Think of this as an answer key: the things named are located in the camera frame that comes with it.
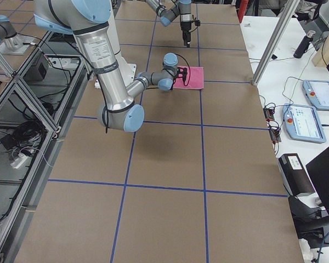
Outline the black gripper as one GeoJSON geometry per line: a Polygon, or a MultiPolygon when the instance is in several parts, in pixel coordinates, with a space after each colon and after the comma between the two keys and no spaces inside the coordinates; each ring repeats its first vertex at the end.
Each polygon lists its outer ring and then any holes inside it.
{"type": "Polygon", "coordinates": [[[184,78],[184,68],[178,67],[177,74],[175,76],[176,79],[183,79],[183,85],[186,87],[188,85],[186,78],[184,78]]]}
{"type": "Polygon", "coordinates": [[[190,40],[191,40],[191,22],[190,21],[181,21],[180,28],[183,36],[183,45],[187,48],[190,48],[190,40]]]}

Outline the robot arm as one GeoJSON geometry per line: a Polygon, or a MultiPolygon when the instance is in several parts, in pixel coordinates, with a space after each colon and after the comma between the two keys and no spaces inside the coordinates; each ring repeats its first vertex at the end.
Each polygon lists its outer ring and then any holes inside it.
{"type": "Polygon", "coordinates": [[[108,34],[112,14],[110,1],[36,1],[34,16],[39,27],[74,36],[103,93],[99,122],[106,128],[135,132],[145,116],[135,97],[151,85],[170,90],[185,72],[178,67],[177,55],[167,53],[160,72],[142,72],[126,85],[108,34]]]}
{"type": "Polygon", "coordinates": [[[180,28],[182,31],[183,43],[187,48],[191,43],[191,28],[194,23],[194,16],[191,12],[190,0],[174,1],[171,8],[167,8],[160,1],[146,0],[145,3],[156,13],[160,18],[160,22],[164,27],[167,27],[177,17],[180,20],[180,28]]]}

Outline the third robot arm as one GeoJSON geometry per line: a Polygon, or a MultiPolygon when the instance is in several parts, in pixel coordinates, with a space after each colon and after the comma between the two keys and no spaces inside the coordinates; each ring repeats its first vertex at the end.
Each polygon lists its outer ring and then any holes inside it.
{"type": "Polygon", "coordinates": [[[31,44],[35,45],[34,38],[21,36],[17,33],[10,20],[0,15],[0,52],[5,55],[23,55],[31,44]]]}

